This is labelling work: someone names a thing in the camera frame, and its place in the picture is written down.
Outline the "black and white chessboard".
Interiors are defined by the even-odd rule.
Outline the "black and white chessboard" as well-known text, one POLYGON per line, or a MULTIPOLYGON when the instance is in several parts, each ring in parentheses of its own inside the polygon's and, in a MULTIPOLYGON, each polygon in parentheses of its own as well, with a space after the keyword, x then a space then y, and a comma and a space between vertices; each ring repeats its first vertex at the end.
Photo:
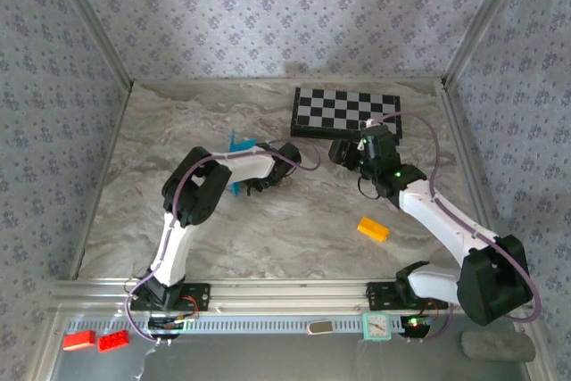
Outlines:
POLYGON ((382 121, 386 114, 400 109, 397 95, 297 87, 290 135, 357 141, 366 120, 382 121))

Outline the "yellow rectangular block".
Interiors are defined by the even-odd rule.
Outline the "yellow rectangular block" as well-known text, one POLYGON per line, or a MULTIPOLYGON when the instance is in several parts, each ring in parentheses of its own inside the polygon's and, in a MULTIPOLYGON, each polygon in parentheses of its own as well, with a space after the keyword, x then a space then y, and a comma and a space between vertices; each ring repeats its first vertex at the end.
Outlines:
POLYGON ((357 230, 378 242, 386 241, 390 234, 390 230, 387 227, 368 217, 361 218, 357 230))

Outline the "mint green alarm clock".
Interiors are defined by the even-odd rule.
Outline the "mint green alarm clock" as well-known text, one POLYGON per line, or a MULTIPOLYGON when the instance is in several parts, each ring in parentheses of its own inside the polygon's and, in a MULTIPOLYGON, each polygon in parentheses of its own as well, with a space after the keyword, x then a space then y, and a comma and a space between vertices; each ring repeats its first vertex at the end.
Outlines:
POLYGON ((389 316, 383 312, 368 312, 362 315, 363 337, 366 341, 383 342, 392 339, 389 316))

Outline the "studded red toy brick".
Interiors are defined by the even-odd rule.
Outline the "studded red toy brick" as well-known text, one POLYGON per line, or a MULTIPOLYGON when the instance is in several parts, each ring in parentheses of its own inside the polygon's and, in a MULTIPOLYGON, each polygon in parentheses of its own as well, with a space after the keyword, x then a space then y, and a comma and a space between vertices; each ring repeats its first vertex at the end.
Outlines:
POLYGON ((100 353, 111 352, 127 345, 129 345, 129 332, 124 329, 101 336, 97 342, 97 350, 100 353))

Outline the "grey stone roll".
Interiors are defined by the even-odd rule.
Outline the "grey stone roll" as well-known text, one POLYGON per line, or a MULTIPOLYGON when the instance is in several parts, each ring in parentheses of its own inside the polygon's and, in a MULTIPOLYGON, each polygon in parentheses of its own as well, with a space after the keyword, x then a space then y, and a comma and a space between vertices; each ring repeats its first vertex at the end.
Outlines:
POLYGON ((460 345, 472 360, 531 362, 536 357, 534 342, 523 332, 465 331, 460 345))

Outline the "smooth red brick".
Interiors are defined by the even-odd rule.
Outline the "smooth red brick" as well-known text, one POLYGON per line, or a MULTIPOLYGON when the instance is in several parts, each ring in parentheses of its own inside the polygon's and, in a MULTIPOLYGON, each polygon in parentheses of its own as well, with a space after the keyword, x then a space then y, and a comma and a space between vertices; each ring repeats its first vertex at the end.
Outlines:
POLYGON ((62 349, 64 351, 77 351, 93 347, 96 342, 96 333, 93 330, 85 330, 66 335, 63 338, 62 349))

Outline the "aluminium table side rail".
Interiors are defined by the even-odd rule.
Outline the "aluminium table side rail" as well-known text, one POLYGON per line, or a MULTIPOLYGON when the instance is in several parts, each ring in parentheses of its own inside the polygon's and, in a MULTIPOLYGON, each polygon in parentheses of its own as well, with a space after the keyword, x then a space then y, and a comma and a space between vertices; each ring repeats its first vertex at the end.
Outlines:
POLYGON ((120 133, 121 124, 122 124, 122 121, 123 121, 123 118, 125 115, 125 111, 126 111, 127 106, 128 106, 128 100, 129 100, 130 95, 132 93, 133 86, 134 86, 134 80, 130 80, 126 89, 123 91, 122 99, 121 99, 121 103, 120 103, 120 109, 119 109, 119 112, 117 113, 115 121, 113 123, 113 129, 112 129, 110 141, 109 141, 108 145, 106 146, 103 164, 102 164, 101 169, 98 171, 97 182, 96 182, 96 186, 95 186, 95 194, 94 194, 94 197, 92 198, 92 201, 89 205, 89 208, 87 211, 86 222, 85 222, 83 228, 81 229, 81 232, 79 235, 79 241, 77 242, 76 251, 74 253, 74 258, 73 258, 73 261, 70 265, 69 274, 67 275, 68 280, 76 280, 78 278, 78 274, 79 274, 79 271, 81 268, 81 264, 82 264, 82 261, 83 261, 84 255, 85 255, 87 240, 89 238, 90 230, 91 230, 91 227, 92 227, 94 219, 95 219, 97 207, 98 207, 98 204, 99 204, 102 192, 103 192, 105 179, 106 179, 108 170, 109 170, 110 165, 111 165, 112 155, 113 155, 113 152, 114 152, 114 149, 116 146, 118 135, 120 133))
POLYGON ((459 99, 446 89, 442 79, 435 80, 434 89, 438 94, 443 117, 450 131, 474 219, 482 226, 499 233, 500 236, 505 236, 502 226, 499 226, 497 219, 494 218, 495 202, 491 191, 483 183, 484 166, 479 157, 468 121, 464 120, 459 99))

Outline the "aluminium mounting rail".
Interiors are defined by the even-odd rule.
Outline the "aluminium mounting rail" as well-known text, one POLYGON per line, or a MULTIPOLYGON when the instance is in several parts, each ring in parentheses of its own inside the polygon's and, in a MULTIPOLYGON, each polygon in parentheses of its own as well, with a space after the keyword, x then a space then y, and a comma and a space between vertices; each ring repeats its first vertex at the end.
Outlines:
MULTIPOLYGON (((369 310, 366 279, 210 280, 206 315, 353 315, 369 310)), ((71 314, 120 314, 134 283, 124 278, 62 281, 50 310, 71 314)))

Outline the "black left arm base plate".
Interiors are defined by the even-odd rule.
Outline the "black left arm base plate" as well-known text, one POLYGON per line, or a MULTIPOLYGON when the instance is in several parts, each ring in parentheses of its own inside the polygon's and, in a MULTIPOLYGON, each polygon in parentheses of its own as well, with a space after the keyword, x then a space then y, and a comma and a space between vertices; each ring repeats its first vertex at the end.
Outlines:
POLYGON ((166 287, 160 283, 146 283, 135 291, 132 311, 207 311, 211 298, 211 285, 207 283, 179 282, 166 287))

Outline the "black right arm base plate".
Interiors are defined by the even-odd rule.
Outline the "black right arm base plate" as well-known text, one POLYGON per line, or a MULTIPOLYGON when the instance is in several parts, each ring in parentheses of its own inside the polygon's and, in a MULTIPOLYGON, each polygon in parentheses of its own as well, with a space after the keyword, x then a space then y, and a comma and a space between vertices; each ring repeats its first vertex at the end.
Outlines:
POLYGON ((372 311, 446 310, 447 302, 417 297, 400 281, 369 282, 366 287, 368 306, 372 311))

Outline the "aluminium frame post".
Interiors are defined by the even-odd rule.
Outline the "aluminium frame post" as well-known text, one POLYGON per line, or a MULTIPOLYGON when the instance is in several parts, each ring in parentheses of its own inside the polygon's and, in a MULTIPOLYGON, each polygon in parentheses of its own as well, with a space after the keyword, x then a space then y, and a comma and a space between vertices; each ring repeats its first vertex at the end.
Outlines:
POLYGON ((107 66, 110 68, 113 77, 125 90, 129 91, 132 88, 133 80, 124 67, 94 7, 89 0, 70 0, 70 2, 86 28, 87 33, 107 63, 107 66))
POLYGON ((504 1, 482 0, 481 4, 476 8, 476 13, 469 23, 467 32, 442 76, 443 87, 446 90, 450 90, 458 84, 461 74, 468 66, 485 32, 504 1))

